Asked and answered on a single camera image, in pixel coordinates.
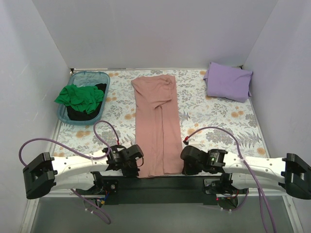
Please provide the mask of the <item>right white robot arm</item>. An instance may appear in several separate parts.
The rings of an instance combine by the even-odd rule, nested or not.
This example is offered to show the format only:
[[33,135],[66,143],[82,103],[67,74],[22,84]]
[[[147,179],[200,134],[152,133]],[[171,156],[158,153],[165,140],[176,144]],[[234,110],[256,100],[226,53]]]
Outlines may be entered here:
[[185,146],[181,152],[184,175],[201,172],[220,174],[220,178],[205,182],[209,194],[234,194],[248,188],[278,190],[302,200],[311,198],[311,167],[294,153],[285,158],[258,158],[225,150],[204,152]]

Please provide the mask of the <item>pink t shirt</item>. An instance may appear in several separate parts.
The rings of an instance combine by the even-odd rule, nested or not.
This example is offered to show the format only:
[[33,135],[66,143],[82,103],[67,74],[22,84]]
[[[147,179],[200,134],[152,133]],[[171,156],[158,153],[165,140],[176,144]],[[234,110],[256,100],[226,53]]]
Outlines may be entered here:
[[136,144],[144,158],[139,177],[180,174],[183,160],[175,77],[138,77],[131,84],[136,100]]

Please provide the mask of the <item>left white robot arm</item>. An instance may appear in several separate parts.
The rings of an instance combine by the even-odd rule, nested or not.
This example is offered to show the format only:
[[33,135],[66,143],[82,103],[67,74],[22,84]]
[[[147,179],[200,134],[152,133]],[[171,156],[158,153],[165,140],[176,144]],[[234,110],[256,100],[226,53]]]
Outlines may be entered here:
[[137,160],[143,159],[138,145],[115,145],[86,156],[51,157],[38,155],[24,169],[26,197],[41,198],[51,191],[75,189],[81,195],[114,193],[115,180],[105,181],[103,172],[120,170],[125,177],[138,176]]

